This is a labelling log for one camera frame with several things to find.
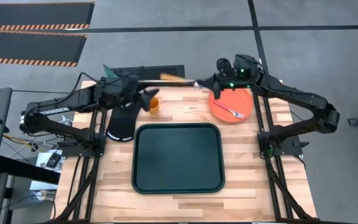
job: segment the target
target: desk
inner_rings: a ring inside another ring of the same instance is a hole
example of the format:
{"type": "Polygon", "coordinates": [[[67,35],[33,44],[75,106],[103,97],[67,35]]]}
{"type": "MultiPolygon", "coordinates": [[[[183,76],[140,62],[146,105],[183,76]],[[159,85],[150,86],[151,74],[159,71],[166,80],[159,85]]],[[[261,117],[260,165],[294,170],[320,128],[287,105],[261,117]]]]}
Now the desk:
{"type": "MultiPolygon", "coordinates": [[[[83,82],[82,87],[93,82],[83,82]]],[[[245,121],[227,124],[209,112],[208,90],[196,88],[161,88],[160,113],[152,116],[141,111],[136,126],[149,123],[215,124],[223,143],[226,183],[214,194],[141,195],[131,185],[133,141],[107,141],[100,160],[91,222],[249,222],[274,221],[265,164],[259,158],[256,134],[259,131],[255,110],[245,121]]],[[[275,124],[292,123],[288,103],[270,100],[275,124]]],[[[87,128],[91,114],[76,114],[74,127],[87,128]]],[[[59,181],[56,207],[60,214],[66,207],[71,178],[77,158],[65,161],[59,181]]],[[[315,210],[303,164],[293,156],[282,156],[289,191],[310,215],[315,210]]],[[[77,171],[73,192],[76,192],[80,170],[77,171]]],[[[282,216],[283,198],[278,190],[282,216]]],[[[81,203],[80,218],[84,217],[87,193],[81,203]]]]}

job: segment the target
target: black floor mat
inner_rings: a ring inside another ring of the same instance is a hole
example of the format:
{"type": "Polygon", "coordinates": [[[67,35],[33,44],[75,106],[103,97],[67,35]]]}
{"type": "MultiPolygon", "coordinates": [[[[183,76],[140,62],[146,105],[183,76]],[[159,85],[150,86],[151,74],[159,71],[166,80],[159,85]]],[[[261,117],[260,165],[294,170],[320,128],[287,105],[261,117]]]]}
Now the black floor mat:
{"type": "Polygon", "coordinates": [[[176,75],[185,78],[184,65],[167,65],[167,66],[150,66],[150,67],[129,67],[129,68],[112,68],[111,70],[118,76],[134,74],[139,80],[159,80],[161,73],[176,75]]]}
{"type": "Polygon", "coordinates": [[[93,2],[0,4],[0,30],[88,28],[93,2]]]}
{"type": "Polygon", "coordinates": [[[0,63],[75,67],[86,36],[30,31],[0,31],[0,63]]]}

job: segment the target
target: green object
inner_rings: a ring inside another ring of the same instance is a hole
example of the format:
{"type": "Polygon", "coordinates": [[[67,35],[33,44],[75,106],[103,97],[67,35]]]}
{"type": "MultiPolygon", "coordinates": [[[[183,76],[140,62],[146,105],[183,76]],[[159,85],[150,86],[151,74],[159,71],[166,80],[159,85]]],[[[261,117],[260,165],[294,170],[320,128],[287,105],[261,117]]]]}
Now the green object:
{"type": "Polygon", "coordinates": [[[104,72],[106,74],[106,77],[108,78],[118,78],[118,76],[114,73],[113,70],[111,70],[107,65],[103,65],[104,72]]]}

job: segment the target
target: gray floor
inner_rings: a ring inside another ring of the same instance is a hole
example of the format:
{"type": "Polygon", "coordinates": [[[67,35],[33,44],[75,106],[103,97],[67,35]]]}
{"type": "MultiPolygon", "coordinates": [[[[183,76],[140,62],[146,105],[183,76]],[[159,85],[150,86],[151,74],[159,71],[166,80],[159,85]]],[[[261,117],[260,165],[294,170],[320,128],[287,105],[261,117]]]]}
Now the gray floor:
{"type": "MultiPolygon", "coordinates": [[[[260,26],[358,25],[358,1],[254,1],[260,26]]],[[[98,0],[91,28],[251,24],[246,0],[98,0]]],[[[358,128],[346,121],[358,115],[358,30],[263,31],[261,35],[272,75],[325,96],[341,113],[336,133],[305,134],[301,140],[311,143],[304,153],[318,216],[358,223],[358,128]]],[[[111,67],[183,64],[186,77],[202,78],[214,72],[216,59],[232,60],[235,53],[258,56],[252,31],[90,34],[76,68],[0,65],[0,87],[70,91],[81,71],[100,77],[103,63],[111,67]]],[[[11,134],[22,136],[17,127],[28,102],[59,96],[14,93],[7,121],[11,134]]],[[[302,118],[309,116],[291,108],[302,118]]],[[[12,153],[2,145],[2,155],[12,153]]],[[[50,204],[16,210],[12,223],[43,222],[50,211],[50,204]]]]}

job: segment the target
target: anti-fatigue mat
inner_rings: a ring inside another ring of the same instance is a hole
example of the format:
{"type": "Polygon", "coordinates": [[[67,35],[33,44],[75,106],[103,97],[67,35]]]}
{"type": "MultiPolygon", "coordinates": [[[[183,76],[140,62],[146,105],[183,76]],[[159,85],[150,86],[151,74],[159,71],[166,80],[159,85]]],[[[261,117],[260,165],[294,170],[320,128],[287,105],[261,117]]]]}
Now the anti-fatigue mat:
{"type": "Polygon", "coordinates": [[[0,63],[75,67],[84,34],[0,31],[0,63]]]}
{"type": "Polygon", "coordinates": [[[0,4],[0,30],[88,28],[93,2],[0,4]]]}

